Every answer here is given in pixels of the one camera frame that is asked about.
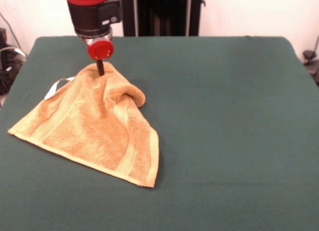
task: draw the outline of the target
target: white wall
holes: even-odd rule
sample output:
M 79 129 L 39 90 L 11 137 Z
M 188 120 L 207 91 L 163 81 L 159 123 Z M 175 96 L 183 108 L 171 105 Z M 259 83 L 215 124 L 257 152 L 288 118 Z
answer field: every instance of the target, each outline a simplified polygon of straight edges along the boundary
M 302 58 L 319 34 L 319 0 L 206 0 L 201 36 L 284 36 Z
M 206 0 L 200 35 L 284 36 L 301 57 L 313 48 L 319 33 L 319 0 Z M 10 21 L 22 48 L 30 51 L 37 37 L 72 35 L 66 0 L 0 0 L 0 11 Z M 121 24 L 113 26 L 123 36 Z M 10 33 L 9 42 L 13 43 Z

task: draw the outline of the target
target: towel hem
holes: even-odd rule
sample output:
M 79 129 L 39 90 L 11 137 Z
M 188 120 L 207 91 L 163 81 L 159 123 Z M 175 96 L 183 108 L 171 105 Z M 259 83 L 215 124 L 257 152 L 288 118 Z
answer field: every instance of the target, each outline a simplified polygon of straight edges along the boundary
M 123 175 L 123 174 L 120 174 L 120 173 L 115 172 L 115 171 L 113 171 L 113 170 L 110 170 L 110 169 L 101 167 L 101 166 L 99 166 L 99 165 L 92 164 L 92 163 L 90 163 L 90 162 L 88 162 L 88 161 L 85 161 L 85 160 L 83 160 L 83 159 L 81 159 L 81 158 L 77 158 L 77 157 L 71 156 L 71 155 L 67 154 L 67 153 L 64 152 L 64 151 L 60 151 L 60 150 L 54 149 L 54 148 L 52 148 L 52 147 L 50 147 L 50 146 L 47 146 L 47 145 L 45 145 L 45 144 L 43 144 L 43 143 L 38 142 L 36 139 L 32 139 L 31 137 L 28 137 L 28 136 L 25 136 L 25 135 L 22 135 L 22 134 L 18 133 L 18 132 L 17 132 L 15 129 L 13 129 L 13 128 L 11 128 L 11 129 L 8 131 L 8 133 L 11 134 L 11 135 L 15 135 L 16 137 L 18 137 L 18 138 L 20 138 L 20 139 L 22 139 L 22 140 L 28 141 L 28 142 L 30 142 L 30 143 L 32 143 L 32 144 L 34 144 L 34 145 L 36 145 L 36 146 L 38 146 L 38 147 L 44 149 L 44 150 L 47 150 L 47 151 L 50 151 L 50 152 L 55 153 L 55 154 L 57 154 L 57 155 L 63 156 L 63 157 L 65 157 L 65 158 L 69 159 L 69 160 L 72 160 L 72 161 L 76 162 L 76 163 L 79 163 L 79 164 L 82 164 L 82 165 L 91 167 L 91 168 L 93 168 L 93 169 L 95 169 L 95 170 L 98 170 L 98 171 L 101 171 L 101 172 L 103 172 L 103 173 L 106 173 L 106 174 L 112 175 L 112 176 L 114 176 L 114 177 L 117 177 L 117 178 L 120 178 L 120 179 L 129 181 L 129 182 L 131 182 L 131 183 L 133 183 L 133 184 L 136 184 L 136 185 L 139 185 L 139 186 L 151 187 L 151 188 L 154 187 L 154 183 L 153 183 L 153 182 L 150 182 L 150 180 L 149 180 L 150 174 L 151 174 L 151 173 L 154 174 L 154 172 L 155 172 L 155 167 L 154 167 L 154 166 L 153 166 L 153 167 L 151 166 L 151 169 L 150 169 L 150 171 L 149 171 L 149 173 L 148 173 L 148 176 L 147 176 L 147 178 L 146 178 L 146 182 L 141 182 L 141 181 L 136 180 L 136 179 L 134 179 L 134 178 L 131 178 L 131 177 L 127 176 L 127 175 Z M 153 152 L 150 151 L 151 163 L 153 163 L 152 158 L 154 159 L 154 162 L 156 161 L 156 157 L 152 157 L 152 153 L 153 153 Z

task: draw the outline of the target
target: green tablecloth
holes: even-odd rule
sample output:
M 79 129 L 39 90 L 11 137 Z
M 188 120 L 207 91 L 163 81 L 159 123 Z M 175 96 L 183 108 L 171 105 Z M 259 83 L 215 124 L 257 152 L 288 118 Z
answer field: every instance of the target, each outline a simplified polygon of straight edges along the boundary
M 40 38 L 0 111 L 1 231 L 318 231 L 319 90 L 283 38 L 114 38 L 158 131 L 147 189 L 7 134 L 92 63 Z

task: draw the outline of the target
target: orange towel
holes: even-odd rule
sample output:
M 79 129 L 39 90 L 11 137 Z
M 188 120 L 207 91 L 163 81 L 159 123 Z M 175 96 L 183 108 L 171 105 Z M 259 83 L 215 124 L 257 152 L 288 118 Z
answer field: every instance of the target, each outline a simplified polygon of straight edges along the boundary
M 8 132 L 104 173 L 154 187 L 159 139 L 138 109 L 145 95 L 111 64 L 104 67 L 102 77 L 95 64 L 80 71 Z

